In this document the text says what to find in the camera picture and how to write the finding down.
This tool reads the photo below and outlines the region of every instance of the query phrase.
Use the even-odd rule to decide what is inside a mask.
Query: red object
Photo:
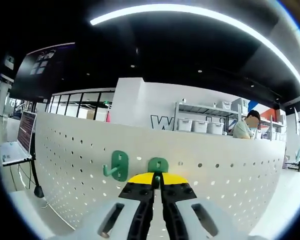
[[[106,123],[110,123],[110,111],[109,111],[109,110],[108,110],[108,112],[106,113],[105,122],[106,122]]]

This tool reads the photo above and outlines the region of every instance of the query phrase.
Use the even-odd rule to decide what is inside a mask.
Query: laptop screen
[[[28,153],[30,151],[31,137],[36,116],[35,113],[29,111],[24,111],[21,116],[17,140]]]

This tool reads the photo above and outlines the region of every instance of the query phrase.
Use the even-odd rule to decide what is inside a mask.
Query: white perforated wall
[[[103,175],[111,154],[129,156],[129,178],[147,172],[153,157],[165,158],[169,172],[188,179],[198,198],[207,198],[249,233],[276,188],[285,143],[153,130],[41,112],[36,124],[39,182],[48,202],[77,228],[92,203],[117,197],[124,182]],[[168,239],[156,193],[148,239]]]

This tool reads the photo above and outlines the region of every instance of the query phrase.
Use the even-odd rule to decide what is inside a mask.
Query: person
[[[251,110],[247,117],[239,121],[232,130],[232,136],[237,139],[251,139],[253,133],[251,129],[258,129],[260,124],[260,114],[256,110]]]

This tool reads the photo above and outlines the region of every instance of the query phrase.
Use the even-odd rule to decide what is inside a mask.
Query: ceiling light strip
[[[258,39],[264,45],[266,45],[271,51],[273,51],[283,62],[284,64],[290,69],[293,73],[295,78],[300,84],[300,74],[298,73],[297,69],[292,65],[292,63],[288,60],[288,58],[267,38],[262,36],[253,28],[249,27],[248,25],[232,18],[227,15],[221,14],[216,11],[208,10],[201,7],[196,6],[188,6],[188,5],[180,5],[180,4],[148,4],[148,5],[141,5],[141,6],[133,6],[124,9],[120,9],[117,11],[113,11],[107,13],[105,15],[96,17],[90,21],[92,25],[97,25],[107,20],[115,19],[118,17],[137,14],[137,13],[145,13],[145,12],[183,12],[183,13],[190,13],[190,14],[197,14],[201,16],[206,16],[209,18],[213,18],[224,23],[230,24],[248,34]]]

